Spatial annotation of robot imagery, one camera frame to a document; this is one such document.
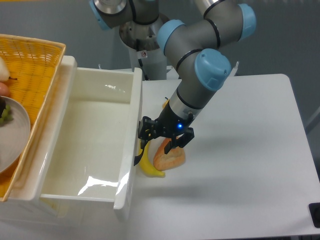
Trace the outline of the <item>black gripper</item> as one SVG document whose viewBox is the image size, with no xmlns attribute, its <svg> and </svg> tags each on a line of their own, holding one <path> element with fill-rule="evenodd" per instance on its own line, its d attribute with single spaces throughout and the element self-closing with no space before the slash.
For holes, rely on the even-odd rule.
<svg viewBox="0 0 320 240">
<path fill-rule="evenodd" d="M 185 118 L 180 117 L 174 113 L 169 103 L 156 120 L 143 116 L 138 125 L 137 135 L 140 139 L 140 148 L 143 150 L 149 141 L 158 137 L 157 126 L 161 136 L 169 139 L 164 147 L 165 154 L 175 148 L 184 148 L 195 137 L 194 129 L 190 127 L 193 120 L 194 114 L 191 111 Z"/>
</svg>

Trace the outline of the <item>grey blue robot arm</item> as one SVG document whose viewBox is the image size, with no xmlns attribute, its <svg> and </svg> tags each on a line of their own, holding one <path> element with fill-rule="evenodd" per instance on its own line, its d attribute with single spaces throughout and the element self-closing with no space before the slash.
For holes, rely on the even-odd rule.
<svg viewBox="0 0 320 240">
<path fill-rule="evenodd" d="M 91 0 L 90 8 L 103 30 L 119 29 L 132 68 L 145 80 L 161 80 L 170 63 L 181 78 L 159 117 L 139 123 L 140 147 L 158 137 L 169 142 L 164 153 L 186 146 L 193 138 L 191 123 L 231 73 L 219 49 L 251 36 L 257 26 L 254 10 L 231 0 L 198 0 L 202 20 L 186 25 L 169 20 L 157 0 Z"/>
</svg>

